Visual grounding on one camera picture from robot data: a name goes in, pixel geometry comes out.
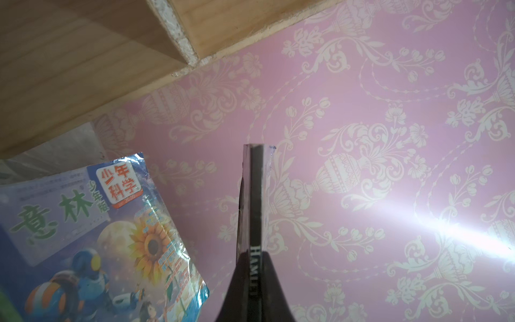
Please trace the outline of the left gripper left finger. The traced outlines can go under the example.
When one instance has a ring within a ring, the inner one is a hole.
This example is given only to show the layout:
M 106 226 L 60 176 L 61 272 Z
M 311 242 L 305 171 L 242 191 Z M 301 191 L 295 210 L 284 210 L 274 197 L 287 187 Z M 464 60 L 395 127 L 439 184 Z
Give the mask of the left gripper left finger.
M 246 322 L 248 320 L 249 268 L 249 253 L 242 253 L 237 261 L 216 322 Z

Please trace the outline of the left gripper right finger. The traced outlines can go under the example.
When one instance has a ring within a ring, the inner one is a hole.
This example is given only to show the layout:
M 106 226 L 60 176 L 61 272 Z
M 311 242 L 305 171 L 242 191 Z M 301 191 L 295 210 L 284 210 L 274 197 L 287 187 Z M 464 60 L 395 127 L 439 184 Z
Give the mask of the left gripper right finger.
M 260 275 L 262 321 L 295 322 L 268 252 L 262 253 Z

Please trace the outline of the Hamlet purple red book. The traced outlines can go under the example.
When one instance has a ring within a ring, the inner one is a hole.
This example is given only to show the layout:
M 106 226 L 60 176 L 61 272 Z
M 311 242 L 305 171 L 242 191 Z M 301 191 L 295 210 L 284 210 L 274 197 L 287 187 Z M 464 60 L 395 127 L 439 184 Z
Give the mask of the Hamlet purple red book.
M 243 321 L 263 319 L 262 258 L 268 241 L 266 189 L 274 152 L 275 147 L 268 144 L 244 146 L 237 225 L 237 257 L 244 258 Z

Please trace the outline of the colourful sunflower magazine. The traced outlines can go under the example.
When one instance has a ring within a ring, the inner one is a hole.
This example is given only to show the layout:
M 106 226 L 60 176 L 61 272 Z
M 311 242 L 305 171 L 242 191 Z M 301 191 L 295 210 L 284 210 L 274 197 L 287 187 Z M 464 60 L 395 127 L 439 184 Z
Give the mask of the colourful sunflower magazine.
M 2 321 L 196 321 L 208 297 L 143 154 L 1 187 Z

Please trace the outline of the wooden two-tier shelf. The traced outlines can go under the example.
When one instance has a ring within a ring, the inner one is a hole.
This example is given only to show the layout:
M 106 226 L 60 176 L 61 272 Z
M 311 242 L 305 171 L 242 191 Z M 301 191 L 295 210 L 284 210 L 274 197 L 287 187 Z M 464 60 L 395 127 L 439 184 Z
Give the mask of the wooden two-tier shelf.
M 1 157 L 233 54 L 332 1 L 2 1 Z

